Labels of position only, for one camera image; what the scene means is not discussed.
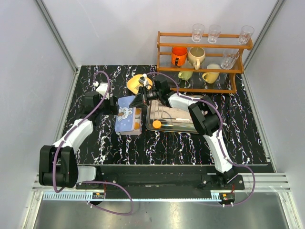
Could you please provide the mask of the wooden cup rack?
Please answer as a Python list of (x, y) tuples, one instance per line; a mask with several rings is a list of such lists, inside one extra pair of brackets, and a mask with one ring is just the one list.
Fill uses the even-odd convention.
[[(237, 74), (244, 72), (243, 52), (251, 50), (253, 47), (252, 40), (246, 44), (238, 41), (238, 34), (221, 34), (216, 43), (209, 43), (208, 35), (203, 34), (200, 42), (193, 42), (190, 33), (172, 33), (158, 32), (157, 35), (157, 71), (171, 74), (173, 79), (178, 79), (179, 72), (193, 72), (189, 83), (180, 83), (180, 90), (188, 93), (223, 93), (234, 94), (237, 92), (235, 78)], [(206, 56), (199, 69), (195, 69), (186, 61), (183, 66), (172, 64), (171, 49), (172, 47), (186, 47), (204, 49)], [(226, 49), (233, 49), (239, 54), (238, 59), (231, 69), (220, 69), (220, 75), (216, 82), (207, 83), (203, 80), (202, 75), (206, 72), (214, 72), (215, 69), (208, 69), (208, 65), (221, 65), (223, 52)]]

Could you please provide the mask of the white cookie box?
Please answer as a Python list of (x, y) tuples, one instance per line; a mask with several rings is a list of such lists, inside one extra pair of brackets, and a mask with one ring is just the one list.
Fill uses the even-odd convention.
[[(138, 122), (141, 124), (141, 113), (140, 114), (135, 114), (135, 122)], [(129, 131), (129, 132), (120, 132), (119, 134), (121, 135), (139, 135), (141, 133), (141, 127), (137, 130)]]

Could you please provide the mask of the clear glass right top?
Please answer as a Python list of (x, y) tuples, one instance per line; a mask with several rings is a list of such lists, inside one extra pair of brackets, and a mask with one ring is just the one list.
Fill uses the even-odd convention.
[(252, 26), (245, 25), (241, 28), (238, 41), (241, 44), (247, 44), (251, 36), (254, 33), (254, 28)]

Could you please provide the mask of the green mug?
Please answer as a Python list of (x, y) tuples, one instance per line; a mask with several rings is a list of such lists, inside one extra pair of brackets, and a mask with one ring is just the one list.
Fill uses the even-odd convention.
[(192, 77), (192, 71), (181, 71), (178, 73), (178, 78), (184, 81), (188, 81)]

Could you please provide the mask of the clear glass left top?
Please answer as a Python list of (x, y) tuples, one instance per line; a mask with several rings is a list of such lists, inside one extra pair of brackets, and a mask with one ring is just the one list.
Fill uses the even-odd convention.
[(204, 34), (205, 26), (203, 24), (197, 23), (192, 27), (192, 41), (200, 42)]

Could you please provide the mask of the yellow square plate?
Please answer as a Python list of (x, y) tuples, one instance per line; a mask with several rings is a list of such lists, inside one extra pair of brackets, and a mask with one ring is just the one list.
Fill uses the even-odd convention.
[[(140, 85), (139, 83), (139, 78), (142, 76), (143, 74), (137, 74), (135, 75), (133, 78), (131, 78), (130, 80), (128, 80), (127, 82), (127, 88), (133, 93), (133, 94), (137, 94), (139, 91), (139, 88), (142, 87), (142, 85)], [(147, 86), (148, 89), (152, 88), (153, 82), (150, 78), (148, 78), (148, 82), (149, 85)]]

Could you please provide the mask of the orange sandwich cookie bottom left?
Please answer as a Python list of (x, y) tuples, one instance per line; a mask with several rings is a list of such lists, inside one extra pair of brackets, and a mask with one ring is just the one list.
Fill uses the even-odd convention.
[(159, 120), (155, 120), (152, 123), (153, 128), (160, 129), (162, 127), (162, 123)]

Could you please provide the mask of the orange mug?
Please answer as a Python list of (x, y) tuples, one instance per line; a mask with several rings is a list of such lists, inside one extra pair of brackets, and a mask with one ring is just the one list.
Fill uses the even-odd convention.
[(171, 63), (174, 66), (182, 66), (186, 61), (188, 50), (186, 47), (174, 46), (171, 52)]

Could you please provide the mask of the beige mug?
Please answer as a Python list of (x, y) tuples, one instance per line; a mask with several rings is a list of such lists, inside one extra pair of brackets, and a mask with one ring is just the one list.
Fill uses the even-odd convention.
[(188, 63), (195, 69), (199, 70), (205, 60), (205, 50), (201, 47), (192, 47), (187, 54)]

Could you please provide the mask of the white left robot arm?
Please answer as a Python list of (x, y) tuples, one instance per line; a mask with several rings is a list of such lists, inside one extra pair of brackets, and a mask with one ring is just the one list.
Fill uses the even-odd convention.
[(104, 98), (98, 92), (86, 93), (72, 127), (57, 142), (40, 149), (39, 184), (72, 188), (86, 182), (93, 189), (99, 188), (103, 177), (97, 174), (97, 168), (78, 166), (75, 153), (93, 133), (101, 115), (117, 115), (118, 112), (117, 97)]

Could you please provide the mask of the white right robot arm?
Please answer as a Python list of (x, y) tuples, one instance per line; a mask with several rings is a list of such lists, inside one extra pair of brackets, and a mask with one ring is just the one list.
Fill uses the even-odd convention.
[(209, 97), (201, 99), (191, 98), (170, 89), (167, 81), (154, 81), (154, 86), (148, 84), (143, 77), (139, 80), (140, 86), (130, 108), (149, 106), (153, 100), (159, 100), (164, 106), (177, 108), (189, 113), (197, 133), (203, 135), (213, 156), (216, 169), (215, 182), (222, 189), (229, 188), (237, 172), (223, 140), (222, 119), (219, 112), (212, 105)]

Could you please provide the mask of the clear glass middle top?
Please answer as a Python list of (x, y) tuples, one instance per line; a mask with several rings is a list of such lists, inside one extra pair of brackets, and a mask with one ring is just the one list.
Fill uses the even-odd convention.
[(209, 27), (208, 38), (207, 41), (209, 43), (216, 43), (217, 39), (221, 33), (221, 26), (213, 24)]

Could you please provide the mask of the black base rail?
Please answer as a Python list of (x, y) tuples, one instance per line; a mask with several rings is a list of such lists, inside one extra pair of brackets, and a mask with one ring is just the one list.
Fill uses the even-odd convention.
[(116, 183), (136, 199), (210, 198), (211, 191), (244, 190), (242, 175), (226, 183), (214, 166), (102, 165), (97, 181)]

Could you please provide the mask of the large steel baking tray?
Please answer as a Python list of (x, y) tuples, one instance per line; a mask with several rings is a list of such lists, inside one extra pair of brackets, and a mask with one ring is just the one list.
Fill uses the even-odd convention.
[[(189, 114), (188, 106), (200, 99), (200, 96), (178, 95), (174, 93), (170, 101), (170, 107), (163, 105), (159, 100), (153, 100), (147, 108), (146, 128), (151, 131), (194, 133), (197, 131)], [(153, 128), (153, 121), (162, 123), (160, 129)]]

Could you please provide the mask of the metal tongs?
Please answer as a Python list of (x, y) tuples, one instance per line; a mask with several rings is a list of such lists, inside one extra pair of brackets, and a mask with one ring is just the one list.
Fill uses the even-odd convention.
[(227, 106), (227, 141), (231, 141), (231, 98), (226, 96), (226, 106)]

